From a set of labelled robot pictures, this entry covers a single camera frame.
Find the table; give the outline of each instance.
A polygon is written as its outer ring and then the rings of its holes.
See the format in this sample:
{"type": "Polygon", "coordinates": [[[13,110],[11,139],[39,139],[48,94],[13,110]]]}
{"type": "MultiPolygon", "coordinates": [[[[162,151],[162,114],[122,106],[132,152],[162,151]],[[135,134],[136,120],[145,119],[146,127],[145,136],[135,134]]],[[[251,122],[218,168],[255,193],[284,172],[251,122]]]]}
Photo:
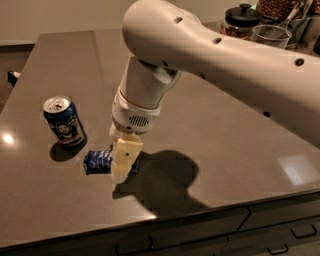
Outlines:
{"type": "Polygon", "coordinates": [[[241,209],[241,224],[247,205],[319,191],[318,148],[187,73],[142,136],[138,174],[123,185],[87,176],[87,152],[112,143],[129,56],[120,30],[39,37],[0,116],[0,247],[226,209],[241,209]],[[77,154],[59,149],[43,117],[55,95],[72,97],[87,133],[77,154]]]}

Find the crumpled packet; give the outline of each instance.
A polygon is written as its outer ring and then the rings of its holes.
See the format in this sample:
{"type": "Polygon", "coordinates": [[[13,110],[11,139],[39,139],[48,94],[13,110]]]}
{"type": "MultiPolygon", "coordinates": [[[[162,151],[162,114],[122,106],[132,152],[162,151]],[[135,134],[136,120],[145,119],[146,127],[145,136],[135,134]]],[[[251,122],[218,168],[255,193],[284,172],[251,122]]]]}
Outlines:
{"type": "MultiPolygon", "coordinates": [[[[139,157],[131,167],[130,172],[138,172],[139,157]]],[[[112,151],[89,151],[83,160],[86,174],[108,174],[111,173],[112,151]]]]}

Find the jar lid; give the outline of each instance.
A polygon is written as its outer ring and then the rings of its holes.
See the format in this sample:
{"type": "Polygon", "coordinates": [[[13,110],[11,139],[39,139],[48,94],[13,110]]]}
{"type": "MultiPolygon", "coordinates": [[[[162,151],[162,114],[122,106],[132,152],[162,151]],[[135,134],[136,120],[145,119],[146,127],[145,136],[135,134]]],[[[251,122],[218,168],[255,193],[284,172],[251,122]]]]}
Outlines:
{"type": "Polygon", "coordinates": [[[251,9],[250,4],[240,4],[240,7],[234,7],[226,11],[226,21],[238,27],[256,26],[260,19],[260,12],[251,9]]]}

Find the black screw hole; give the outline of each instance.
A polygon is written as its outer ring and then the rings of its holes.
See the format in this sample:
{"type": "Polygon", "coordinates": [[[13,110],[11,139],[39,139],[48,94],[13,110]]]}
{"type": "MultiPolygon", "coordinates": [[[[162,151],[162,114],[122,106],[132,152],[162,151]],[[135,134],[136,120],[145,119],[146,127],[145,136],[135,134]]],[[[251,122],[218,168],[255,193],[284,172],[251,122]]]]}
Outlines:
{"type": "Polygon", "coordinates": [[[266,116],[266,117],[271,117],[271,114],[267,111],[263,112],[263,115],[266,116]]]}
{"type": "Polygon", "coordinates": [[[173,22],[176,23],[176,24],[178,24],[178,23],[180,23],[182,20],[183,20],[183,18],[181,18],[181,17],[176,17],[176,18],[173,20],[173,22]]]}
{"type": "Polygon", "coordinates": [[[302,66],[303,64],[304,64],[304,59],[297,59],[297,60],[296,60],[296,65],[297,65],[298,67],[302,66]]]}
{"type": "Polygon", "coordinates": [[[218,44],[218,43],[220,43],[221,41],[222,41],[222,38],[216,38],[216,39],[213,39],[213,40],[212,40],[212,43],[218,44]]]}

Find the drawer handle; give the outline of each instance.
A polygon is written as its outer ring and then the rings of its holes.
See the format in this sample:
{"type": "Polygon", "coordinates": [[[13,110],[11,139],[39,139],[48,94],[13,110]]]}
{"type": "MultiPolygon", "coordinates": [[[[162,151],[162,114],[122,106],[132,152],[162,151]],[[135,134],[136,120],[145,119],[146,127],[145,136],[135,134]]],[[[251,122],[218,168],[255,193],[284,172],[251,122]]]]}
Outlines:
{"type": "Polygon", "coordinates": [[[285,248],[284,248],[283,251],[272,252],[269,248],[267,248],[267,250],[268,250],[268,253],[269,253],[270,255],[280,255],[280,254],[283,254],[283,253],[287,253],[287,252],[289,251],[288,245],[284,244],[284,246],[285,246],[285,248]]]}
{"type": "Polygon", "coordinates": [[[136,254],[136,253],[148,252],[148,251],[151,251],[153,249],[153,239],[152,239],[152,237],[149,237],[149,246],[147,248],[144,248],[144,249],[141,249],[141,250],[121,253],[120,250],[119,250],[119,245],[116,245],[115,249],[116,249],[116,254],[118,256],[132,255],[132,254],[136,254]]]}
{"type": "Polygon", "coordinates": [[[311,234],[308,234],[308,235],[298,236],[292,229],[291,229],[291,233],[296,239],[304,239],[304,238],[308,238],[308,237],[312,237],[312,236],[318,235],[317,228],[312,224],[311,224],[311,227],[313,229],[313,232],[311,234]]]}

